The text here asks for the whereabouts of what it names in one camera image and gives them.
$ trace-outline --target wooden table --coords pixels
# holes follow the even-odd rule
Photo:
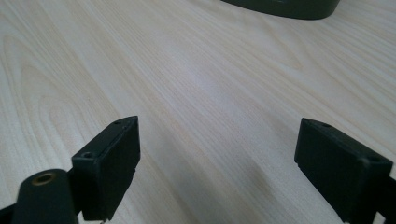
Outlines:
[[[215,0],[2,0],[0,206],[137,115],[142,160],[111,223],[341,223],[293,161],[300,120],[396,161],[395,11],[341,0],[297,21]]]

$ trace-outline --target black bracket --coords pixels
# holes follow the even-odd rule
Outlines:
[[[15,204],[0,210],[0,223],[75,224],[113,218],[140,160],[137,117],[108,125],[72,157],[66,172],[51,169],[25,179]]]
[[[378,211],[396,223],[392,161],[312,119],[301,121],[294,160],[344,222],[373,223]]]
[[[335,11],[340,0],[221,0],[239,7],[280,17],[320,20]]]

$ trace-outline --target screw hole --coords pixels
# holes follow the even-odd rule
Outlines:
[[[33,179],[32,184],[35,186],[46,185],[55,178],[55,173],[46,173]]]
[[[81,156],[83,158],[92,158],[93,154],[91,152],[84,152]]]

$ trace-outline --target dark green object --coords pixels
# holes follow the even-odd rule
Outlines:
[[[396,223],[392,161],[312,119],[301,121],[294,160],[344,222],[373,223],[378,211],[387,224]]]
[[[340,0],[221,0],[239,7],[275,16],[320,20],[335,11]]]
[[[32,175],[15,204],[0,210],[0,224],[78,224],[113,218],[140,161],[137,117],[108,125],[72,157],[73,168]]]

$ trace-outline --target light wood grain surface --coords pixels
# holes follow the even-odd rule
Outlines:
[[[297,21],[218,0],[2,0],[0,207],[137,115],[142,160],[111,223],[341,223],[293,161],[300,120],[396,161],[395,12],[341,0]]]

